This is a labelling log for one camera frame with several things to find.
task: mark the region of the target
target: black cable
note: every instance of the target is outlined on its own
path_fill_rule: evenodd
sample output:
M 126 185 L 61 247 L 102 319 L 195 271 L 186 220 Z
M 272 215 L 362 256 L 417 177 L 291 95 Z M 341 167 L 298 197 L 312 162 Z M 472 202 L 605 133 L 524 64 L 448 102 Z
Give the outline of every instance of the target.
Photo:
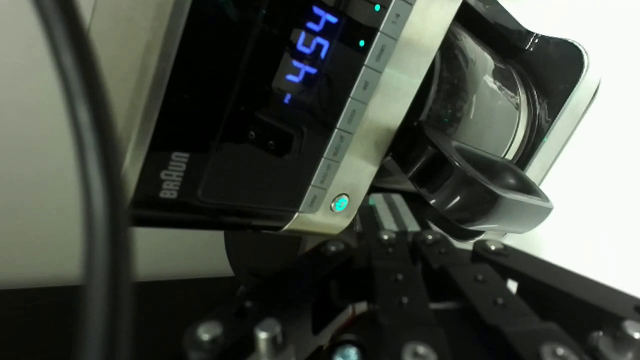
M 132 245 L 114 122 L 74 3 L 33 0 L 33 7 L 65 95 L 84 193 L 86 290 L 76 359 L 126 360 L 132 340 Z

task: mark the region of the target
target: digital display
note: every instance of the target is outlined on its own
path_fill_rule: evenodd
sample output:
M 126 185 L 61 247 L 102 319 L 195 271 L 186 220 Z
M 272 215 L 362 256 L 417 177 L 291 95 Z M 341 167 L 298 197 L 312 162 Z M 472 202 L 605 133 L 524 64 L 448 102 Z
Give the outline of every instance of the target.
M 281 93 L 281 105 L 288 106 L 296 102 L 300 93 L 320 77 L 337 29 L 340 18 L 331 10 L 315 4 L 302 21 L 302 29 L 293 29 L 293 51 L 281 57 L 274 78 L 274 91 Z

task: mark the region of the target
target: braun logo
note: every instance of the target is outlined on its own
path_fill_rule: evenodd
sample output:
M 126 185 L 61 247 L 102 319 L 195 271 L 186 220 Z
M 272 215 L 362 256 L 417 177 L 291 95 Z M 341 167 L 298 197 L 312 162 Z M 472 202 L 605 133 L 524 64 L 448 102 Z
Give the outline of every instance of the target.
M 190 154 L 186 152 L 173 152 L 169 156 L 168 169 L 159 172 L 159 198 L 177 198 L 187 158 Z

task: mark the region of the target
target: green indicator light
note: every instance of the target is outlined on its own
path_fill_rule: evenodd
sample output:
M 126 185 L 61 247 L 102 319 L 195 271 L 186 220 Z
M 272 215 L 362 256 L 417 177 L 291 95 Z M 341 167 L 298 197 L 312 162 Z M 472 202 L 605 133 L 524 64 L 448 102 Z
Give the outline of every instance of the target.
M 349 205 L 348 194 L 340 194 L 340 197 L 334 198 L 331 210 L 334 210 L 335 215 L 341 215 L 341 213 L 348 210 L 348 205 Z

